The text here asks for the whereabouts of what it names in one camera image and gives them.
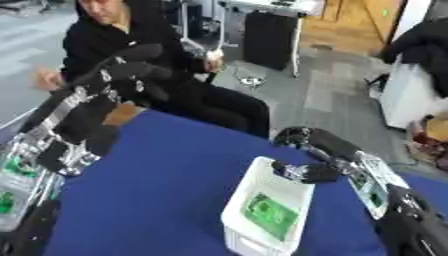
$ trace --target white plastic basket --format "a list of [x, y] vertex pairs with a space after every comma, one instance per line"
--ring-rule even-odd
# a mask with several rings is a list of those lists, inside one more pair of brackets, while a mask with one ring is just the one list
[[[221, 220], [224, 224], [227, 247], [242, 256], [289, 256], [300, 243], [314, 185], [290, 181], [276, 176], [271, 164], [274, 160], [256, 158], [233, 194]], [[298, 214], [284, 242], [277, 240], [242, 214], [248, 199], [263, 193]]]

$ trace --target white desk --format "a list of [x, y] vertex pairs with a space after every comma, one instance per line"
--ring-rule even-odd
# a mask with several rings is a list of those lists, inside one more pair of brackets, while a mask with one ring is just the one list
[[223, 12], [220, 19], [221, 35], [218, 47], [224, 46], [226, 16], [228, 11], [233, 7], [237, 7], [241, 11], [261, 11], [281, 16], [296, 17], [297, 26], [292, 42], [291, 62], [293, 66], [293, 75], [298, 77], [300, 64], [299, 42], [300, 34], [302, 32], [302, 18], [305, 16], [321, 15], [325, 6], [325, 0], [296, 0], [288, 7], [273, 5], [273, 2], [277, 2], [277, 0], [219, 0], [218, 3], [223, 8]]

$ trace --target black jacket on chair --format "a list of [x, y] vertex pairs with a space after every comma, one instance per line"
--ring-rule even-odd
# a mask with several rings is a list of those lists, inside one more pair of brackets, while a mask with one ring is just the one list
[[386, 46], [380, 58], [395, 62], [402, 54], [404, 64], [420, 64], [433, 78], [441, 97], [448, 97], [448, 18], [424, 21]]

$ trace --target blue table cloth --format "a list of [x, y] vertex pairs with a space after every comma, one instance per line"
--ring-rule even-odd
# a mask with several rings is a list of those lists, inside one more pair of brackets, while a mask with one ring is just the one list
[[[250, 135], [145, 112], [122, 128], [110, 155], [64, 187], [45, 255], [232, 255], [220, 214], [257, 156], [312, 161]], [[447, 184], [406, 178], [448, 212]], [[317, 186], [298, 255], [385, 255], [345, 179]]]

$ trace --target robotic hand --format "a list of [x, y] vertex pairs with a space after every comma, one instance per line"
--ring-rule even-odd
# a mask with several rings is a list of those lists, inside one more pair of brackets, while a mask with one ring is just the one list
[[157, 44], [119, 52], [54, 92], [26, 120], [0, 158], [0, 255], [40, 255], [65, 177], [80, 175], [118, 137], [117, 128], [102, 125], [106, 116], [124, 99], [163, 96], [152, 82], [171, 71], [145, 62], [160, 54]]
[[[445, 217], [380, 158], [317, 128], [287, 128], [276, 136], [274, 144], [304, 149], [323, 161], [327, 172], [348, 175], [389, 256], [448, 255]], [[313, 169], [306, 167], [280, 163], [273, 167], [288, 179], [307, 180], [313, 176]]]

